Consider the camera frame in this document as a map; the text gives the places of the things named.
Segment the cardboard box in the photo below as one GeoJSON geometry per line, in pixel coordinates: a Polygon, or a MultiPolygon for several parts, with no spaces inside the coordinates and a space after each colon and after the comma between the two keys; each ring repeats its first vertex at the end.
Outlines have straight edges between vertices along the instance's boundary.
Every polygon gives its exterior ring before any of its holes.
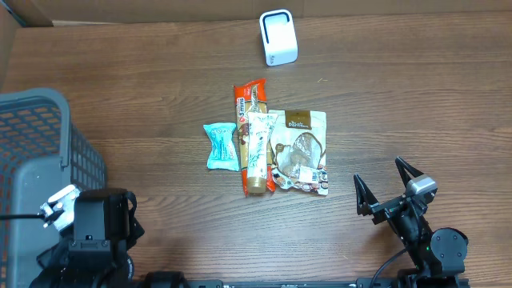
{"type": "Polygon", "coordinates": [[[6,77],[9,55],[14,43],[16,29],[20,25],[10,16],[9,12],[0,6],[0,90],[6,77]]]}
{"type": "Polygon", "coordinates": [[[512,0],[7,0],[31,25],[52,22],[180,22],[256,19],[288,9],[295,18],[512,10],[512,0]]]}

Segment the snack packet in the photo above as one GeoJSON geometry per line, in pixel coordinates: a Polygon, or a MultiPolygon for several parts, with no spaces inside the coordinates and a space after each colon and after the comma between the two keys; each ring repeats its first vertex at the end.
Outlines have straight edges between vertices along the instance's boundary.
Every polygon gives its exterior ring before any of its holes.
{"type": "Polygon", "coordinates": [[[326,113],[270,110],[269,114],[278,115],[270,136],[273,180],[283,189],[327,195],[326,113]]]}
{"type": "MultiPolygon", "coordinates": [[[[238,144],[240,148],[240,167],[242,168],[243,193],[247,196],[247,163],[249,157],[249,118],[247,113],[266,113],[266,95],[263,85],[265,79],[254,80],[244,86],[234,87],[234,104],[237,114],[238,144]]],[[[267,177],[266,188],[271,192],[275,191],[275,184],[272,180],[272,149],[267,145],[267,177]]]]}
{"type": "Polygon", "coordinates": [[[211,152],[208,157],[208,169],[228,169],[240,171],[237,153],[233,143],[234,123],[215,123],[203,125],[211,140],[211,152]]]}

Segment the basket handle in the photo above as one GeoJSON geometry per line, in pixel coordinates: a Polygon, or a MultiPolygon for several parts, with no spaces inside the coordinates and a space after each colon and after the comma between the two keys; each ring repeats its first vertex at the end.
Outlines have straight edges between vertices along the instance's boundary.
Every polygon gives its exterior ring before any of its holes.
{"type": "Polygon", "coordinates": [[[71,114],[70,104],[58,91],[50,88],[34,88],[17,93],[0,94],[0,107],[4,105],[16,105],[20,102],[32,100],[50,100],[61,112],[61,141],[59,154],[61,158],[61,169],[70,164],[71,145],[71,114]]]}

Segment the cookie package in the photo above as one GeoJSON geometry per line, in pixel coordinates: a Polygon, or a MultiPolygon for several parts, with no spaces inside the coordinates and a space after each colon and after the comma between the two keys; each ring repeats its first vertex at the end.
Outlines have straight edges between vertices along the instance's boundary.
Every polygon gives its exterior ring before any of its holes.
{"type": "Polygon", "coordinates": [[[269,110],[277,114],[270,136],[272,179],[281,188],[327,195],[326,113],[269,110]]]}

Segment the gold cap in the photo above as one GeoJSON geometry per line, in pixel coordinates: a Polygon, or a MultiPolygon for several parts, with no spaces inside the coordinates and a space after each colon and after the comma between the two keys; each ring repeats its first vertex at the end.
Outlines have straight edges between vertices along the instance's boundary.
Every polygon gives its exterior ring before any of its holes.
{"type": "Polygon", "coordinates": [[[249,193],[265,193],[266,179],[261,177],[248,177],[247,190],[249,193]]]}

